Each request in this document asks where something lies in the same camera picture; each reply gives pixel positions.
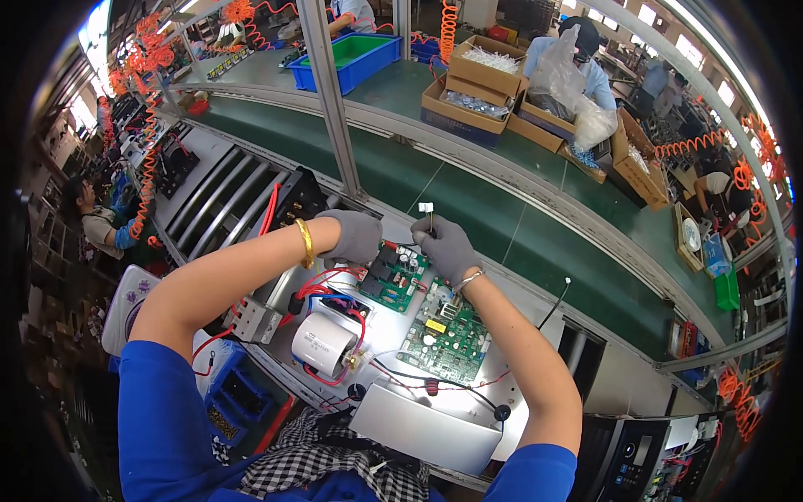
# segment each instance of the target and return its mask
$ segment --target display screen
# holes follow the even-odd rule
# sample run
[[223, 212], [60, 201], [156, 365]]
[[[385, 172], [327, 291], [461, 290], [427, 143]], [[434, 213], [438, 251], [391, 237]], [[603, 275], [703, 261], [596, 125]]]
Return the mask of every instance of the display screen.
[[633, 465], [641, 467], [644, 465], [644, 459], [647, 457], [647, 452], [650, 450], [650, 443], [652, 443], [652, 436], [642, 436], [642, 440], [638, 443], [638, 450], [633, 459]]

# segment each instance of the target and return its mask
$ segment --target silver bracelet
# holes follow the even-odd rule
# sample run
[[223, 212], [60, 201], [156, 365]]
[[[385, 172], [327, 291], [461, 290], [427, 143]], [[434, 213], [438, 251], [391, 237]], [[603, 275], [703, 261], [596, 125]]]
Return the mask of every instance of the silver bracelet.
[[470, 277], [467, 277], [466, 279], [461, 280], [460, 284], [458, 284], [457, 286], [453, 286], [452, 287], [452, 292], [454, 294], [459, 293], [460, 290], [463, 289], [463, 287], [466, 284], [470, 283], [472, 280], [476, 279], [477, 277], [480, 277], [484, 273], [485, 273], [485, 271], [482, 268], [480, 268], [479, 271], [474, 272], [473, 274], [471, 274]]

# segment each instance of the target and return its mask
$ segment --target gray work glove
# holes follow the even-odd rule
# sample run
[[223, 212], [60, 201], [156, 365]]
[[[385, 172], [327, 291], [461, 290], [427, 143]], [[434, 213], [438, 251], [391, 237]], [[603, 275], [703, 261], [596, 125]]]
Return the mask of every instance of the gray work glove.
[[452, 223], [441, 216], [432, 217], [432, 230], [430, 231], [430, 218], [424, 217], [413, 223], [410, 231], [413, 232], [413, 242], [420, 246], [430, 258], [432, 266], [452, 285], [460, 284], [466, 270], [471, 267], [480, 267], [479, 261], [468, 240], [468, 235], [457, 223]]
[[316, 218], [328, 216], [340, 222], [340, 240], [331, 251], [321, 253], [324, 266], [333, 268], [334, 263], [364, 266], [379, 254], [382, 239], [382, 224], [373, 216], [359, 211], [330, 209], [318, 213]]

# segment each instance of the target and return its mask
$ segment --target green circuit board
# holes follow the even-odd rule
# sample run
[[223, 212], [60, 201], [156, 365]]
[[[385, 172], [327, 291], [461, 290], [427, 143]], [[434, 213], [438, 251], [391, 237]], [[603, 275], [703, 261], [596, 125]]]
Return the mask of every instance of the green circuit board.
[[435, 277], [397, 359], [433, 375], [471, 384], [491, 345], [474, 306]]
[[[379, 250], [368, 274], [357, 284], [360, 294], [396, 312], [404, 312], [418, 290], [413, 279], [421, 280], [430, 261], [407, 247], [385, 244], [384, 240]], [[375, 267], [379, 269], [378, 277], [371, 275]]]

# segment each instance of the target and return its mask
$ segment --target checkered cloth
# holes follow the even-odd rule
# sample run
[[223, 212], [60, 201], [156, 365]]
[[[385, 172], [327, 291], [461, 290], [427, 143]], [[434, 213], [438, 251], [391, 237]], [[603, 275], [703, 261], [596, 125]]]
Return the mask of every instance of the checkered cloth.
[[[372, 473], [372, 466], [389, 459], [374, 450], [316, 444], [322, 439], [319, 420], [326, 416], [312, 408], [305, 409], [284, 428], [277, 443], [248, 468], [239, 491], [264, 499], [268, 493], [304, 487], [329, 472], [353, 469], [380, 502], [426, 502], [429, 499], [430, 469], [423, 462], [418, 462], [415, 473], [398, 467], [395, 462]], [[359, 440], [357, 433], [339, 424], [332, 425], [323, 437]]]

